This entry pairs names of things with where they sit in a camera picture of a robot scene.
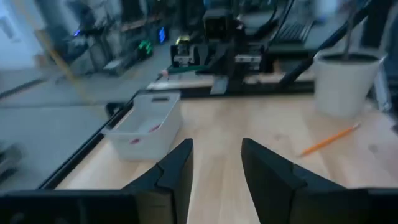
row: black metal frame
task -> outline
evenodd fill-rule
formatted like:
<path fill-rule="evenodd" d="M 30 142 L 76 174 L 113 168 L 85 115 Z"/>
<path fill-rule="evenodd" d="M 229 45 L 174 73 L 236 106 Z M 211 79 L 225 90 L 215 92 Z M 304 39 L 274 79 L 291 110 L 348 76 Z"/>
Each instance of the black metal frame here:
<path fill-rule="evenodd" d="M 380 2 L 390 2 L 371 0 L 372 6 L 375 4 L 380 4 Z M 370 5 L 365 5 L 355 17 L 355 25 L 360 23 L 372 10 L 370 10 Z M 379 7 L 383 8 L 384 12 L 377 11 L 377 15 L 388 14 L 389 7 Z M 372 30 L 379 30 L 380 24 L 377 22 L 368 21 L 365 27 L 364 34 L 372 33 Z M 347 23 L 342 25 L 325 43 L 323 43 L 320 49 L 325 47 L 330 47 L 337 43 L 345 34 L 347 30 Z M 369 42 L 375 43 L 379 42 L 377 38 L 369 40 Z M 313 58 L 309 58 L 302 62 L 293 72 L 288 73 L 279 83 L 268 83 L 268 84 L 242 84 L 242 80 L 230 80 L 227 92 L 220 95 L 212 95 L 210 93 L 210 87 L 199 87 L 199 88 L 182 88 L 178 89 L 181 92 L 181 98 L 206 98 L 206 97 L 222 97 L 222 96 L 254 96 L 254 95 L 276 95 L 276 94 L 296 94 L 296 93 L 313 93 L 314 83 L 313 81 L 296 81 L 295 80 L 311 66 Z M 89 140 L 87 140 L 71 157 L 69 157 L 49 178 L 47 178 L 43 184 L 39 186 L 39 189 L 54 189 L 61 181 L 93 150 L 96 145 L 104 138 L 101 130 L 105 127 L 113 128 L 122 118 L 127 114 L 129 110 L 133 107 L 134 98 L 143 92 L 152 93 L 160 92 L 163 90 L 144 90 L 138 91 L 134 96 L 123 106 L 120 107 L 120 103 L 113 103 L 109 106 L 109 115 L 111 115 L 108 122 L 106 122 L 102 127 L 99 128 L 97 132 L 92 135 Z"/>
<path fill-rule="evenodd" d="M 361 45 L 378 48 L 393 0 L 373 0 L 369 3 L 368 19 L 362 33 Z"/>

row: white container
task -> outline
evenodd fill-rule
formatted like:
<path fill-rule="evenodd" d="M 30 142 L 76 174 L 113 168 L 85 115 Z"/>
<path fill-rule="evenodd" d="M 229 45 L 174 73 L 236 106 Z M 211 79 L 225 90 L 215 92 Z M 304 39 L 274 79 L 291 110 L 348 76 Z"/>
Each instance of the white container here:
<path fill-rule="evenodd" d="M 161 160 L 180 129 L 179 93 L 138 95 L 131 114 L 112 130 L 102 130 L 121 159 Z"/>
<path fill-rule="evenodd" d="M 340 50 L 326 49 L 316 54 L 313 63 L 315 74 L 315 106 L 325 114 L 352 118 L 364 107 L 366 95 L 372 87 L 383 57 L 369 49 L 354 50 L 377 57 L 373 62 L 326 61 L 324 56 L 340 54 Z"/>

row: wooden tabletop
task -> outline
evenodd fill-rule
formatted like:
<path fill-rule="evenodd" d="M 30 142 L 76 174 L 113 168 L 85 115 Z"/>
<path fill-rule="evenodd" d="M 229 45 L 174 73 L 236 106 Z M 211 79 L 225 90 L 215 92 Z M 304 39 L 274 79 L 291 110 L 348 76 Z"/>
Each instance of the wooden tabletop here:
<path fill-rule="evenodd" d="M 174 146 L 193 138 L 194 171 L 188 223 L 259 223 L 241 162 L 242 138 L 267 146 L 345 187 L 398 187 L 398 136 L 393 121 L 368 103 L 351 120 L 315 111 L 313 97 L 263 96 L 183 100 Z M 360 122 L 349 136 L 307 157 L 304 149 Z M 156 161 L 122 161 L 102 140 L 58 189 L 120 189 Z"/>

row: pencil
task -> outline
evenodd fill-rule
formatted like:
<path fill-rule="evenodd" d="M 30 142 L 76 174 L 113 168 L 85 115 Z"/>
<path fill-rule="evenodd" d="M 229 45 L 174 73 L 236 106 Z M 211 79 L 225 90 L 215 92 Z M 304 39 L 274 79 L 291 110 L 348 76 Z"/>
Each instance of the pencil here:
<path fill-rule="evenodd" d="M 349 133 L 355 131 L 357 128 L 359 128 L 359 126 L 360 126 L 359 123 L 358 123 L 358 124 L 355 124 L 353 127 L 349 128 L 349 129 L 347 129 L 347 130 L 344 130 L 344 131 L 342 131 L 342 132 L 340 132 L 340 133 L 338 133 L 338 134 L 336 134 L 336 135 L 334 135 L 334 136 L 332 136 L 332 137 L 330 137 L 330 138 L 328 138 L 328 139 L 322 141 L 321 143 L 318 143 L 318 144 L 316 144 L 316 145 L 314 145 L 314 146 L 308 148 L 307 150 L 304 150 L 303 153 L 301 153 L 300 156 L 306 156 L 306 155 L 309 155 L 309 154 L 311 154 L 311 153 L 313 153 L 313 152 L 318 151 L 318 150 L 321 149 L 322 147 L 327 146 L 327 145 L 329 145 L 330 143 L 336 141 L 337 139 L 340 139 L 340 138 L 346 136 L 347 134 L 349 134 Z"/>

